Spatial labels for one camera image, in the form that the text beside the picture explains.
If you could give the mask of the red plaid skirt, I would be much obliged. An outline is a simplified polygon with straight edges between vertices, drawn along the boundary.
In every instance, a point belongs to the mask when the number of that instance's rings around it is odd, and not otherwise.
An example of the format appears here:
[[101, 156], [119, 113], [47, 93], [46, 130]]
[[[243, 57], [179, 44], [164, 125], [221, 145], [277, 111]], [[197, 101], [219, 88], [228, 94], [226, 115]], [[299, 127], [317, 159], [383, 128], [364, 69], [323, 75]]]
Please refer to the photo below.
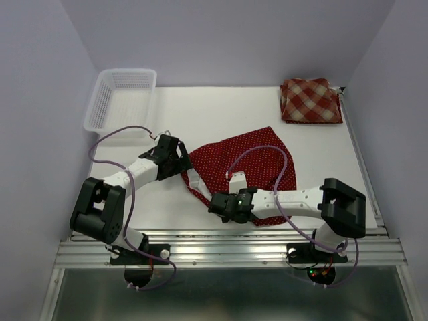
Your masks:
[[281, 119], [288, 124], [341, 124], [340, 98], [325, 78], [292, 78], [280, 85]]

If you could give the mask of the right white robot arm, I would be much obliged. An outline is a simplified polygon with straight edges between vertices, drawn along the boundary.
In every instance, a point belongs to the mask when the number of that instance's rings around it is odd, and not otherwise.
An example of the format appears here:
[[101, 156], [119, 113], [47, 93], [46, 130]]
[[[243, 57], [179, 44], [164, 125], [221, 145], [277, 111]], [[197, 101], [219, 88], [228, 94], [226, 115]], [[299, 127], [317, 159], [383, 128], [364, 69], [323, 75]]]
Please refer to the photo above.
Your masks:
[[[240, 224], [281, 215], [309, 241], [309, 256], [316, 261], [344, 251], [349, 239], [366, 237], [366, 196], [334, 178], [304, 190], [267, 191], [249, 187], [236, 193], [214, 193], [208, 212], [224, 223]], [[322, 220], [323, 224], [309, 236], [290, 221], [292, 217], [311, 217]]]

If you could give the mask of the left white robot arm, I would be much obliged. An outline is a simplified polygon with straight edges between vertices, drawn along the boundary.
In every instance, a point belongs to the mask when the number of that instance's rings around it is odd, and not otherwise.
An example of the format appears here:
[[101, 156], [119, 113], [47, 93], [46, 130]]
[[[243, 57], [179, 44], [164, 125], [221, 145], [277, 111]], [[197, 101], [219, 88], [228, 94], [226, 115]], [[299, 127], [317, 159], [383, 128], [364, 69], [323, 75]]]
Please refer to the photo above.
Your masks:
[[130, 219], [124, 220], [124, 208], [130, 197], [130, 208], [134, 209], [139, 188], [193, 168], [184, 143], [161, 134], [155, 146], [131, 165], [118, 167], [121, 170], [113, 175], [103, 179], [89, 177], [83, 182], [70, 218], [70, 229], [125, 249], [133, 263], [142, 263], [148, 258], [168, 264], [167, 259], [149, 253], [148, 236], [129, 227]]

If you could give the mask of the red polka dot skirt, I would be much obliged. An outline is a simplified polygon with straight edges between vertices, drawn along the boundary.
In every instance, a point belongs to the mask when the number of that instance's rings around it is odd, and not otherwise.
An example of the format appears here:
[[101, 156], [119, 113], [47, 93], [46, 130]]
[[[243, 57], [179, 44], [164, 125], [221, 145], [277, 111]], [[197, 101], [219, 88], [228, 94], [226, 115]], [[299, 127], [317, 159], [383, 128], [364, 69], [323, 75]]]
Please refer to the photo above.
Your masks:
[[281, 117], [291, 124], [342, 124], [342, 113], [337, 94], [293, 95], [282, 98]]

